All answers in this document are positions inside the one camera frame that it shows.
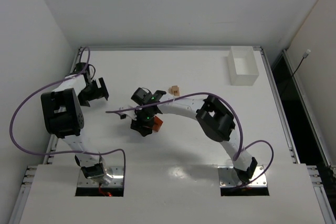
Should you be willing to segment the white perforated box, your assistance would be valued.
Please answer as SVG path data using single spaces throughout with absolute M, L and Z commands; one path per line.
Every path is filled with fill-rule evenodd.
M 232 46 L 227 56 L 230 82 L 233 86 L 253 86 L 259 77 L 251 46 Z

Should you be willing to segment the light wood cube letter H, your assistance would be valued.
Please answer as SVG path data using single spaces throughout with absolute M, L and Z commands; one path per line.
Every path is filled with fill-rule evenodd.
M 173 92 L 175 92 L 175 90 L 179 89 L 178 86 L 172 86 L 171 88 L 172 88 Z

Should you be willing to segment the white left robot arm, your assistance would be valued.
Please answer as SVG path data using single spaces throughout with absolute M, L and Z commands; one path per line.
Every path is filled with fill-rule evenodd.
M 107 169 L 102 155 L 83 130 L 85 119 L 81 107 L 89 107 L 92 100 L 107 100 L 108 90 L 103 78 L 91 77 L 89 66 L 84 62 L 77 63 L 66 79 L 59 87 L 40 96 L 46 130 L 75 152 L 76 163 L 86 179 L 105 184 Z

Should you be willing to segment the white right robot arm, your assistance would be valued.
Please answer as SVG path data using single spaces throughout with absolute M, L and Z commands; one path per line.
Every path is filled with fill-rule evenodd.
M 243 131 L 237 115 L 218 96 L 209 94 L 205 99 L 191 99 L 161 90 L 151 93 L 138 88 L 131 100 L 138 105 L 131 129 L 142 136 L 152 134 L 157 114 L 174 114 L 196 120 L 205 135 L 224 148 L 238 179 L 247 183 L 252 178 L 257 161 L 244 150 Z

